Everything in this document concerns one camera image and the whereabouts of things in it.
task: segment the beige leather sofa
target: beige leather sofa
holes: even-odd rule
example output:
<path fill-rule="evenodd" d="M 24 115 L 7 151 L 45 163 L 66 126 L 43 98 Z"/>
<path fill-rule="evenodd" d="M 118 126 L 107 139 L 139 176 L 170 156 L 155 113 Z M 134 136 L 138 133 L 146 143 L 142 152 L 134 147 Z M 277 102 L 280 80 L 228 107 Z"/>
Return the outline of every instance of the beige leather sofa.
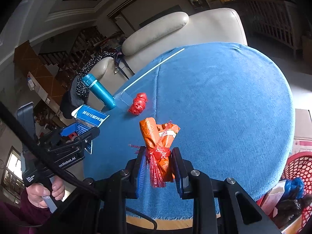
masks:
<path fill-rule="evenodd" d="M 207 42 L 236 42 L 247 45 L 241 20 L 235 10 L 220 8 L 192 16 L 184 12 L 166 15 L 136 31 L 122 45 L 129 67 L 136 73 L 150 61 L 172 48 Z M 123 69 L 130 78 L 132 74 Z M 91 72 L 114 94 L 127 79 L 114 73 L 113 58 L 99 61 Z M 87 105 L 101 110 L 103 103 L 90 92 Z"/>

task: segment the metal screw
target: metal screw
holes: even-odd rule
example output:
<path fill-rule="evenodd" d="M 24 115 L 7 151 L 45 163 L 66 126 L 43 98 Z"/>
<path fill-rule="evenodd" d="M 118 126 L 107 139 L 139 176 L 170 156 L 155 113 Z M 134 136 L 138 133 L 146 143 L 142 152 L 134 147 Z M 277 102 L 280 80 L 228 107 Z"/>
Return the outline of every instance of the metal screw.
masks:
<path fill-rule="evenodd" d="M 227 182 L 231 185 L 235 184 L 235 179 L 234 178 L 227 178 Z"/>
<path fill-rule="evenodd" d="M 84 183 L 87 183 L 88 185 L 91 185 L 93 183 L 93 179 L 92 178 L 86 178 L 83 181 Z"/>
<path fill-rule="evenodd" d="M 129 171 L 124 169 L 124 170 L 121 170 L 119 173 L 121 176 L 127 176 L 129 174 Z"/>
<path fill-rule="evenodd" d="M 199 176 L 200 171 L 199 171 L 199 170 L 192 170 L 192 171 L 191 171 L 191 174 L 192 174 L 193 176 Z"/>

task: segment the bottle lid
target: bottle lid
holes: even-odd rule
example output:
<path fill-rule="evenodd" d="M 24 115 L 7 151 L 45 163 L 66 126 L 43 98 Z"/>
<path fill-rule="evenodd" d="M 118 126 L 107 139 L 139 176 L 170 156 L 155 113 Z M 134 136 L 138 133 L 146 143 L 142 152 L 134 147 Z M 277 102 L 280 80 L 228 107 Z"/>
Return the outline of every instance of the bottle lid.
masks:
<path fill-rule="evenodd" d="M 87 74 L 82 78 L 82 82 L 85 86 L 89 87 L 96 80 L 95 76 L 92 74 Z"/>

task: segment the ball of red string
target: ball of red string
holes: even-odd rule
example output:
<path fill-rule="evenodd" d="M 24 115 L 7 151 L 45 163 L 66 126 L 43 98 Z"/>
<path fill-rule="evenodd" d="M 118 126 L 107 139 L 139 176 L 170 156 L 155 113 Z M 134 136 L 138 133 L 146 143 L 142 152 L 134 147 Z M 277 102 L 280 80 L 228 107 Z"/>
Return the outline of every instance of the ball of red string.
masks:
<path fill-rule="evenodd" d="M 139 115 L 145 109 L 147 101 L 145 93 L 138 93 L 128 111 L 134 115 Z"/>

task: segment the maroon sleeve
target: maroon sleeve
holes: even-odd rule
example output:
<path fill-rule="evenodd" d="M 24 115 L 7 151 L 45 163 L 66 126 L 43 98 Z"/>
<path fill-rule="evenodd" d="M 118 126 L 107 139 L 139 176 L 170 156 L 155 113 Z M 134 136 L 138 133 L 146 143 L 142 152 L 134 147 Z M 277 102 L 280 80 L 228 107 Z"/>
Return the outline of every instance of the maroon sleeve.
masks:
<path fill-rule="evenodd" d="M 21 194 L 21 208 L 0 201 L 0 211 L 2 217 L 14 225 L 21 224 L 21 221 L 27 225 L 40 225 L 45 223 L 51 215 L 49 208 L 39 208 L 32 205 L 28 200 L 26 190 Z M 18 228 L 18 234 L 33 233 L 35 233 L 35 228 Z"/>

